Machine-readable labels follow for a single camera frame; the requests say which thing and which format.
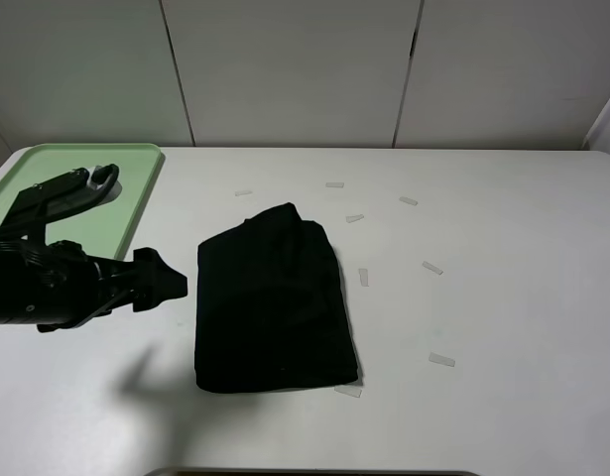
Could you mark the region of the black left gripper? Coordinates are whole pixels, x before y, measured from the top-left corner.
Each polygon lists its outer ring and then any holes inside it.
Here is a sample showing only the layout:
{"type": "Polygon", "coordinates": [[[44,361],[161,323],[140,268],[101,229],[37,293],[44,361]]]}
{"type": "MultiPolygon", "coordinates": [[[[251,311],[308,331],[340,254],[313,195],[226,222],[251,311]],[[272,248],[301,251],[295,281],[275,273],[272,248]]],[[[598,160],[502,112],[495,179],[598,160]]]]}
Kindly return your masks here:
{"type": "Polygon", "coordinates": [[[187,296],[187,277],[152,248],[133,252],[133,262],[89,256],[71,241],[23,248],[23,322],[41,332],[72,329],[132,302],[134,312],[187,296]]]}

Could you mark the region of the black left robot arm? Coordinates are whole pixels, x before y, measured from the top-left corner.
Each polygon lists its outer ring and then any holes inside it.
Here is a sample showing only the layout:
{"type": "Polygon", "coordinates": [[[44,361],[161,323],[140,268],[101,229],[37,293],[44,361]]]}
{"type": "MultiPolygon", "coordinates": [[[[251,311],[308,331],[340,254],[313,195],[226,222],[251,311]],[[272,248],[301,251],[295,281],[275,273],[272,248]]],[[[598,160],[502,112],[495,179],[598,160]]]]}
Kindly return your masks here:
{"type": "Polygon", "coordinates": [[[124,262],[90,256],[66,240],[0,241],[0,325],[35,325],[42,333],[72,329],[117,307],[146,311],[187,293],[187,277],[152,248],[124,262]]]}

